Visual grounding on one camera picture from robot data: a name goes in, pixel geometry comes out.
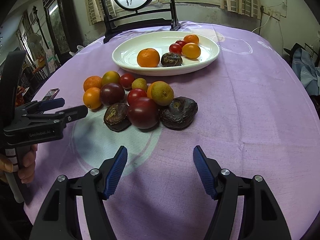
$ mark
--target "red tomato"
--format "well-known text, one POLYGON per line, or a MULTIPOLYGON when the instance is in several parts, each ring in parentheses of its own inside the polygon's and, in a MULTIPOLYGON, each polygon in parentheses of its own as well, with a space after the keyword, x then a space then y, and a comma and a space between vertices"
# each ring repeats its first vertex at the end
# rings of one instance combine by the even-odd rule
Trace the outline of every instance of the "red tomato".
POLYGON ((134 76, 132 76, 130 73, 126 73, 120 77, 119 83, 124 89, 131 89, 131 85, 134 80, 134 76))
POLYGON ((159 122, 159 110, 156 103, 147 97, 137 98, 128 108, 128 119, 140 129, 149 129, 159 122))
POLYGON ((141 88, 132 89, 127 96, 128 105, 130 106, 137 98, 142 98, 146 96, 147 93, 141 88))
POLYGON ((180 46, 179 44, 174 43, 174 44, 171 44, 171 45, 170 45, 169 51, 170 51, 171 53, 175 53, 175 54, 181 55, 182 48, 181 48, 181 46, 180 46))
POLYGON ((183 40, 178 40, 176 41, 177 44, 179 44, 181 47, 183 47, 184 45, 186 45, 187 43, 183 40))

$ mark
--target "orange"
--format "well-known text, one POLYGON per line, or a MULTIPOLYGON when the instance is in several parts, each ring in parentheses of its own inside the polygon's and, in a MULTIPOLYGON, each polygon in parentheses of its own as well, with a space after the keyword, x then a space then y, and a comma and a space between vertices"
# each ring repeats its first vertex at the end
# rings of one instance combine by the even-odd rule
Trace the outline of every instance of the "orange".
POLYGON ((183 40, 186 42, 186 43, 195 43, 195 44, 199 44, 199 37, 195 34, 189 34, 187 36, 185 36, 183 38, 183 40))
POLYGON ((83 103, 89 109, 97 109, 100 107, 100 89, 89 88, 86 92, 84 92, 83 103))
POLYGON ((102 86, 109 83, 120 83, 120 75, 116 71, 108 71, 102 77, 102 86))
POLYGON ((151 96, 151 89, 152 89, 152 86, 154 85, 155 82, 153 82, 149 87, 148 87, 148 90, 147 90, 147 97, 148 98, 151 98, 152 99, 152 96, 151 96))
POLYGON ((160 62, 160 55, 155 49, 143 49, 137 56, 140 67, 156 67, 160 62))
POLYGON ((98 76, 88 77, 83 83, 84 92, 86 92, 89 88, 101 88, 101 80, 102 78, 98 76))
POLYGON ((188 58, 195 59, 200 56, 201 49, 197 44, 187 43, 182 47, 182 53, 188 58))

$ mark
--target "table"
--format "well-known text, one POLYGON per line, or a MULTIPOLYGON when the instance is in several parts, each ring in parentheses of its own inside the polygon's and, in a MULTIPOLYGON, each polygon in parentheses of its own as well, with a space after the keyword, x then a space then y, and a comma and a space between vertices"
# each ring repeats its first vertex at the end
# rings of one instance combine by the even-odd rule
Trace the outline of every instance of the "table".
MULTIPOLYGON (((197 101, 199 111, 183 131, 160 126, 142 133, 131 126, 115 133, 102 121, 105 110, 89 111, 85 119, 67 125, 64 138, 39 145, 32 203, 25 211, 32 222, 54 180, 65 174, 83 176, 120 145, 128 148, 128 163, 105 208, 119 240, 202 240, 216 202, 205 194, 192 160, 200 145, 206 155, 237 176, 262 175, 284 213, 293 240, 299 240, 320 210, 320 121, 289 65, 262 37, 220 25, 181 22, 181 31, 202 34, 221 47, 208 67, 163 80, 175 96, 197 101)), ((58 69, 39 90, 60 88, 64 108, 81 105, 83 81, 116 66, 111 54, 123 41, 155 27, 127 31, 103 44, 93 42, 58 69)), ((239 197, 231 235, 237 239, 243 199, 239 197)), ((90 239, 83 205, 78 201, 83 239, 90 239)))

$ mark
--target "silver bolt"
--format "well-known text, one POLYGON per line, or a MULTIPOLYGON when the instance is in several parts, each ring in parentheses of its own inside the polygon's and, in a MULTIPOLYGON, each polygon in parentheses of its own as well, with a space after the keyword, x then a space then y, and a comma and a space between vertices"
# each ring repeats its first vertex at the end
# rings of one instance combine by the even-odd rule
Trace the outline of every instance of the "silver bolt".
POLYGON ((64 176, 64 175, 60 175, 60 176, 57 178, 57 180, 60 181, 60 182, 64 181, 65 179, 66 179, 66 176, 64 176))
POLYGON ((90 171, 90 174, 95 176, 95 175, 99 174, 99 170, 98 169, 93 169, 93 170, 90 171))
POLYGON ((229 175, 229 174, 230 174, 230 171, 229 171, 229 170, 227 170, 227 169, 222 169, 222 170, 221 170, 221 173, 222 173, 222 175, 227 176, 227 175, 229 175))
POLYGON ((257 182, 263 181, 263 177, 261 177, 260 175, 254 176, 254 179, 255 179, 257 182))

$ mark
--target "phone screen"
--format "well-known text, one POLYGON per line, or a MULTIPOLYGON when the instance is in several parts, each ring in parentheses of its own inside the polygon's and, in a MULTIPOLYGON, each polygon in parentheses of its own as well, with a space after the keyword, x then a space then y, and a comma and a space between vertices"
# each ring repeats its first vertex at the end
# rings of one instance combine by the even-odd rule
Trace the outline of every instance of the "phone screen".
POLYGON ((42 98, 42 101, 49 101, 54 99, 59 91, 60 91, 59 88, 49 90, 48 93, 44 96, 44 98, 42 98))

